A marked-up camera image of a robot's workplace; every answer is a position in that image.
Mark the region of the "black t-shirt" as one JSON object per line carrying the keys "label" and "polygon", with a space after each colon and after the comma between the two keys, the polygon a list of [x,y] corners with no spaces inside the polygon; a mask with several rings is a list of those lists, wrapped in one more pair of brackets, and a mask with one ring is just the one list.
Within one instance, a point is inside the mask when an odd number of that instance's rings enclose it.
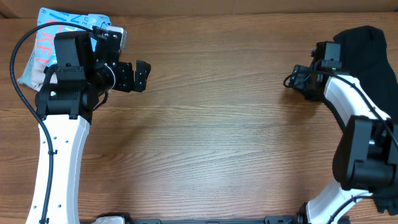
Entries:
{"label": "black t-shirt", "polygon": [[[382,30],[362,26],[345,30],[334,36],[333,40],[341,45],[340,59],[343,68],[348,69],[357,79],[369,100],[377,106],[377,112],[389,116],[397,122],[397,79],[387,59],[386,38]],[[334,109],[333,114],[343,123],[345,129],[351,115],[356,111],[369,112],[369,108],[359,94],[344,85],[339,90],[339,80],[332,81],[325,90],[326,99]]]}

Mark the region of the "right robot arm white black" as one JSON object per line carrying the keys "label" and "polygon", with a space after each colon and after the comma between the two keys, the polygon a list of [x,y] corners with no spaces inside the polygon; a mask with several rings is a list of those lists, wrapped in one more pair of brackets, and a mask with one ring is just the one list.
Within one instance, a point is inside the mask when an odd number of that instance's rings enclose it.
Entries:
{"label": "right robot arm white black", "polygon": [[366,198],[374,200],[378,212],[397,215],[397,124],[344,70],[340,44],[319,42],[311,56],[310,66],[296,65],[284,86],[326,104],[343,135],[333,158],[333,180],[292,223],[349,223],[345,213]]}

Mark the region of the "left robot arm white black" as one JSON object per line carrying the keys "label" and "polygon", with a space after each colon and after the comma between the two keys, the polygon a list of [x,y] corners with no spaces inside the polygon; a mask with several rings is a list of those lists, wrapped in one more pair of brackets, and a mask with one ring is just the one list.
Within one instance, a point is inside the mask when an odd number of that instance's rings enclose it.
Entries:
{"label": "left robot arm white black", "polygon": [[81,158],[99,97],[142,92],[150,74],[145,61],[119,61],[126,40],[120,27],[55,35],[57,63],[35,97],[41,143],[28,223],[79,223]]}

